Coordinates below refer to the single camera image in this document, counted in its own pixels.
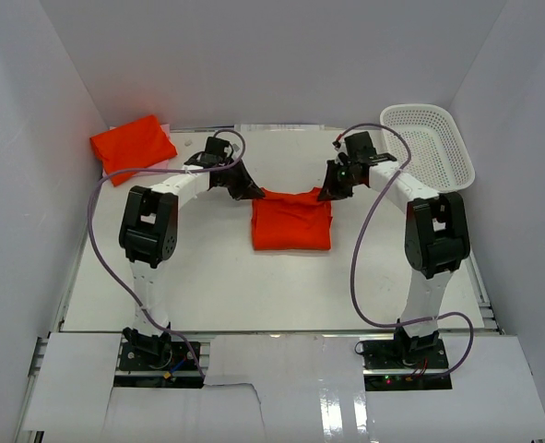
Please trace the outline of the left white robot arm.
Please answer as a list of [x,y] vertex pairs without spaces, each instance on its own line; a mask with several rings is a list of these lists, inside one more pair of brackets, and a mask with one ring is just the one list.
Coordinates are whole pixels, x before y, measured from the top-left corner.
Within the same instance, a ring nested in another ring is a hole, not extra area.
[[264,191],[247,172],[237,146],[218,135],[207,138],[205,148],[193,154],[182,171],[149,186],[129,190],[119,233],[133,275],[136,296],[132,331],[149,336],[140,357],[161,368],[172,357],[172,346],[162,338],[170,326],[165,292],[158,287],[161,270],[177,246],[180,209],[208,190],[225,188],[235,200],[253,200]]

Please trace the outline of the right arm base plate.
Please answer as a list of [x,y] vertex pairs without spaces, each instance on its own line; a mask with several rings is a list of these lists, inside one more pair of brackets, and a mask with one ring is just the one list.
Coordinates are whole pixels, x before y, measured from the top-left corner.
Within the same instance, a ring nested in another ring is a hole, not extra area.
[[358,341],[354,352],[363,359],[364,386],[367,392],[404,392],[451,390],[451,377],[438,377],[448,367],[444,342],[419,354],[404,357],[394,340]]

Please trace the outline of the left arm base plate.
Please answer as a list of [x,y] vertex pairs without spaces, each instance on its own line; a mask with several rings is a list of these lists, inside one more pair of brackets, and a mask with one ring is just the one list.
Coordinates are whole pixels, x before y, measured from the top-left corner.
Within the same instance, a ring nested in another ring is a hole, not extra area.
[[161,345],[151,354],[122,341],[113,378],[116,388],[201,389],[204,386],[196,361],[183,341]]

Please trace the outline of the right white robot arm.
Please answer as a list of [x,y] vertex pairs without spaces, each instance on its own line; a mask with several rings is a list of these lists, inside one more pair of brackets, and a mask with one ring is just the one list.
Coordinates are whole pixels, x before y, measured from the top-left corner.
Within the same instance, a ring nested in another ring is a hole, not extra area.
[[338,155],[326,163],[321,201],[350,198],[367,186],[388,199],[405,217],[404,253],[411,268],[406,305],[394,331],[393,355],[406,368],[424,361],[439,341],[438,321],[445,289],[470,252],[464,201],[406,172],[410,162],[380,153],[367,132],[346,130],[333,142]]

